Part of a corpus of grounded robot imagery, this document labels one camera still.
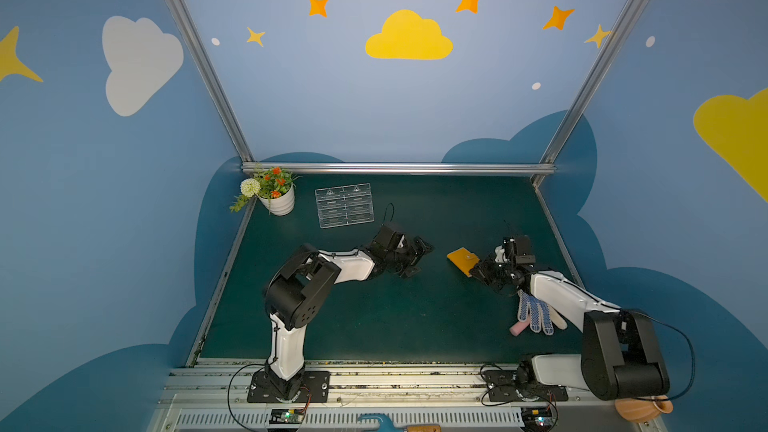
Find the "yellow leather card holder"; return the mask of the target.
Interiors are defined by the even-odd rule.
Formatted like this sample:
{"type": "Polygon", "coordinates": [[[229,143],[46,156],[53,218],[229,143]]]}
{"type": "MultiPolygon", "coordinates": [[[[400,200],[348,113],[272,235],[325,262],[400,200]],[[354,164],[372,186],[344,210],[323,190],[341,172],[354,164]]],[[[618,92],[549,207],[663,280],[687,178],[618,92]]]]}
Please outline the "yellow leather card holder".
{"type": "Polygon", "coordinates": [[[447,259],[466,277],[472,276],[472,270],[480,262],[479,257],[465,247],[448,253],[447,259]]]}

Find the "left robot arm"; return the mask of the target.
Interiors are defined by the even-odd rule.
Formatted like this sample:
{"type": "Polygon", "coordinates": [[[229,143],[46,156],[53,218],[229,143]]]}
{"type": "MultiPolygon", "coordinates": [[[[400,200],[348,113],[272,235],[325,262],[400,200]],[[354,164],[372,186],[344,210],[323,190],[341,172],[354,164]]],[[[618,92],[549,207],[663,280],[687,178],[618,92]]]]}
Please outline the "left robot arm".
{"type": "Polygon", "coordinates": [[[268,283],[265,311],[272,323],[272,348],[266,370],[279,383],[303,373],[305,328],[314,320],[333,287],[369,281],[385,272],[409,278],[434,246],[384,223],[372,241],[349,251],[330,252],[300,245],[268,283]]]}

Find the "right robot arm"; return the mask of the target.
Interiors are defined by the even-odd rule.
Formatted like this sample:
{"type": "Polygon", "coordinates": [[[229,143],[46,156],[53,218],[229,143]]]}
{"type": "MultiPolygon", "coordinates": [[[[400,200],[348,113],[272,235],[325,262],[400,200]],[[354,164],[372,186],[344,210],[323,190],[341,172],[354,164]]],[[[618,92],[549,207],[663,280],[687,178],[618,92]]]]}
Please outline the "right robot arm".
{"type": "Polygon", "coordinates": [[[580,353],[533,355],[518,365],[515,387],[522,397],[544,399],[552,390],[574,388],[612,401],[653,399],[669,391],[652,319],[591,294],[560,272],[538,267],[528,237],[505,238],[485,259],[465,249],[449,259],[496,292],[516,291],[514,332],[529,328],[551,335],[573,325],[581,333],[580,353]]]}

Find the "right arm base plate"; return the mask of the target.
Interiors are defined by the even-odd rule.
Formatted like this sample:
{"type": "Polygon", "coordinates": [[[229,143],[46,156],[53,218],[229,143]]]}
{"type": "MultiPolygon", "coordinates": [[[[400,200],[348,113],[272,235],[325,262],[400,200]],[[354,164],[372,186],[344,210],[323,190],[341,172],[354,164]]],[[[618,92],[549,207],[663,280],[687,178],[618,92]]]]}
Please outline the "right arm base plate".
{"type": "Polygon", "coordinates": [[[480,372],[486,385],[481,401],[485,404],[509,402],[565,402],[569,399],[565,387],[520,381],[512,370],[491,368],[480,372]]]}

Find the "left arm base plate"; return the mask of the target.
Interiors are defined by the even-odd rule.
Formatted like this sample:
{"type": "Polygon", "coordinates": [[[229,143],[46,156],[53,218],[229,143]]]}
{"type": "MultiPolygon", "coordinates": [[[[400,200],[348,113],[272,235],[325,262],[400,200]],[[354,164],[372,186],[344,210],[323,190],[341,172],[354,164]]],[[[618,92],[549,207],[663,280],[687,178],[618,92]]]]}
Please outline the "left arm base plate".
{"type": "Polygon", "coordinates": [[[255,372],[248,388],[248,403],[326,403],[330,389],[330,373],[304,371],[288,380],[271,369],[255,372]]]}

